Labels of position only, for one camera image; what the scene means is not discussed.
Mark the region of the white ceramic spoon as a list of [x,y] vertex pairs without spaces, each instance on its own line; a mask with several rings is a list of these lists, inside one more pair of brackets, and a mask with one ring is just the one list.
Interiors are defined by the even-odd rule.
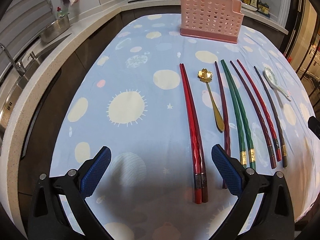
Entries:
[[270,67],[265,67],[263,71],[263,76],[266,79],[267,83],[272,89],[280,92],[288,101],[291,101],[289,94],[281,87],[278,83],[278,80]]

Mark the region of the dark red chopstick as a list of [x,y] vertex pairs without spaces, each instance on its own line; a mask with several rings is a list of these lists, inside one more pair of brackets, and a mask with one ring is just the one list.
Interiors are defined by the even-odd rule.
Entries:
[[196,130],[197,146],[199,147],[202,203],[207,203],[208,202],[208,185],[207,185],[206,165],[205,165],[205,160],[204,160],[204,152],[203,152],[203,146],[202,146],[202,140],[201,140],[201,133],[200,133],[199,123],[198,123],[198,119],[197,119],[196,108],[194,105],[193,95],[191,92],[191,88],[190,88],[190,84],[189,84],[189,80],[188,80],[188,76],[187,76],[187,72],[185,70],[184,64],[183,64],[183,68],[184,68],[185,77],[187,79],[187,89],[188,89],[189,96],[190,96],[191,109],[193,111],[193,120],[194,120],[194,125],[195,125],[195,130]]

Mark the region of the green chopstick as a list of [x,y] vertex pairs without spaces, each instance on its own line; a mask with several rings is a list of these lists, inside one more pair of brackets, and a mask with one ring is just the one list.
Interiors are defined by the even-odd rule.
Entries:
[[247,115],[245,112],[244,105],[242,103],[241,96],[239,94],[239,91],[237,87],[235,88],[235,94],[236,98],[239,104],[239,109],[240,109],[240,116],[241,116],[241,122],[242,122],[242,129],[244,132],[244,139],[245,139],[245,146],[246,146],[246,158],[247,158],[247,167],[250,167],[254,170],[256,170],[256,162],[255,162],[255,152],[254,152],[254,146],[253,146],[253,141],[252,141],[252,136],[251,136],[251,130],[249,127]]
[[238,141],[239,141],[240,163],[242,164],[242,166],[244,168],[246,168],[247,167],[246,146],[245,146],[244,132],[242,129],[239,104],[238,104],[236,94],[235,94],[236,86],[234,84],[233,78],[229,72],[229,69],[228,69],[225,61],[221,60],[221,64],[222,64],[223,70],[225,72],[226,80],[227,80],[229,91],[231,94],[234,114],[235,114],[236,128],[237,128],[237,132],[238,132]]

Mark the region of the maroon chopstick gold band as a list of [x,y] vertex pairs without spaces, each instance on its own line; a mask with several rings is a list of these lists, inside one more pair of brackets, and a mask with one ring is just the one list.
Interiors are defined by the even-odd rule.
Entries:
[[242,75],[240,74],[240,72],[237,70],[235,64],[230,61],[231,65],[233,66],[234,70],[236,71],[236,73],[238,74],[238,76],[240,77],[240,80],[242,81],[242,84],[244,85],[244,88],[253,104],[253,107],[255,109],[255,113],[257,114],[257,117],[259,119],[259,122],[260,122],[260,125],[261,125],[261,128],[263,130],[263,134],[264,134],[264,137],[265,137],[265,141],[266,141],[266,146],[267,146],[267,150],[268,150],[268,155],[269,155],[269,158],[270,158],[270,165],[271,165],[271,168],[272,169],[275,169],[276,168],[276,158],[275,158],[275,155],[274,155],[274,151],[273,151],[273,148],[272,148],[272,142],[271,142],[271,139],[270,139],[270,136],[268,135],[268,131],[267,131],[267,128],[266,128],[266,125],[265,125],[265,122],[264,122],[264,119],[263,119],[263,116],[261,114],[261,111],[258,107],[258,104],[255,100],[255,98],[253,97],[253,94],[251,93],[247,83],[245,82],[244,78],[242,77]]

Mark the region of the gold flower spoon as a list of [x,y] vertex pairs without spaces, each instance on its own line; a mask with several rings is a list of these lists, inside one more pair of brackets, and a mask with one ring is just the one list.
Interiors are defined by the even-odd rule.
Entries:
[[214,112],[214,117],[215,117],[217,129],[220,132],[223,132],[225,130],[223,118],[219,112],[219,109],[218,109],[215,101],[214,101],[214,97],[212,95],[212,91],[211,91],[211,88],[209,85],[209,83],[212,81],[213,74],[212,74],[212,72],[208,71],[206,68],[203,68],[203,69],[199,70],[197,76],[200,79],[200,81],[204,82],[207,86],[207,90],[208,90],[209,97],[210,97],[212,107],[213,107],[213,112]]

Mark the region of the seasoning jar set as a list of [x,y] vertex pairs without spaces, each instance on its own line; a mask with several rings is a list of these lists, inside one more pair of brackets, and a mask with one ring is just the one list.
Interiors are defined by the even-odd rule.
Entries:
[[258,2],[258,12],[270,18],[270,7],[267,3]]

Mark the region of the white plate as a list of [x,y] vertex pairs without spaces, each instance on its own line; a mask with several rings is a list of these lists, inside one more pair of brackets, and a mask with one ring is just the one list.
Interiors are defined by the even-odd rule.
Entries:
[[257,11],[258,10],[256,7],[253,7],[253,6],[246,4],[246,3],[242,3],[241,7],[245,8],[246,10],[250,10],[250,11]]

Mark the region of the steel sink basin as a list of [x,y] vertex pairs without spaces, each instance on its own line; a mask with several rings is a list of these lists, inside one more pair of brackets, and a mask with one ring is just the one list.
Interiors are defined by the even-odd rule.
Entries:
[[31,52],[31,59],[28,61],[26,73],[21,77],[15,69],[12,69],[1,84],[1,140],[3,139],[12,110],[18,98],[24,90],[26,84],[31,79],[35,71],[48,55],[69,35],[53,42],[38,54]]

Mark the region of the pink perforated utensil holder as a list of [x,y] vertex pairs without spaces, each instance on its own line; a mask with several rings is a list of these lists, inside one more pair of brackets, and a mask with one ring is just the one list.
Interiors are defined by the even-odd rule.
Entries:
[[240,0],[181,0],[180,33],[236,44],[243,18]]

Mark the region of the light blue planet tablecloth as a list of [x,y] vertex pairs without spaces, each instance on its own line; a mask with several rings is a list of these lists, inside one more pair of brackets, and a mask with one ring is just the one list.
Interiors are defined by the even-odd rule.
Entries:
[[[239,157],[238,132],[224,60],[248,118],[260,174],[274,174],[263,130],[232,61],[249,88],[257,87],[273,121],[283,130],[284,173],[300,219],[319,194],[319,139],[308,128],[314,114],[307,92],[282,53],[257,29],[243,26],[237,44],[180,35],[179,14],[140,17],[124,27],[100,54],[77,90],[55,144],[50,175],[64,175],[103,147],[111,163],[87,204],[115,239],[208,239],[237,198],[222,188],[211,150],[224,143],[207,86],[221,107],[215,61],[228,108],[231,155]],[[206,165],[208,202],[194,202],[194,172],[180,63],[187,72]],[[263,76],[270,67],[288,101]]]

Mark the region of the chrome sink faucet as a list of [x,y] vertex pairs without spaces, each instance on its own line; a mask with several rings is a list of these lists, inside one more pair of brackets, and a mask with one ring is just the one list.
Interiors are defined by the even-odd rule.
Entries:
[[12,64],[12,66],[17,70],[18,74],[20,76],[24,76],[26,70],[25,70],[25,67],[23,66],[22,62],[21,61],[15,62],[15,60],[11,56],[10,52],[8,51],[8,49],[2,43],[0,43],[0,48],[1,48],[1,50],[4,51],[5,55],[9,59],[10,63]]

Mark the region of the stainless steel pot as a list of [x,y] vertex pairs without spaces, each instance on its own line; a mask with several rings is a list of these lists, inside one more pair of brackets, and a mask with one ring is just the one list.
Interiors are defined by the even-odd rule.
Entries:
[[44,43],[52,42],[70,27],[69,17],[65,15],[47,25],[40,33],[40,39]]

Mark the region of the green dish soap bottle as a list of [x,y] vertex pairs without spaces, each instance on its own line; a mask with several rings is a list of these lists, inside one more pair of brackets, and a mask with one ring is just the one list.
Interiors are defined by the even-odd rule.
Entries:
[[65,12],[60,7],[57,7],[57,18],[62,18],[64,15]]

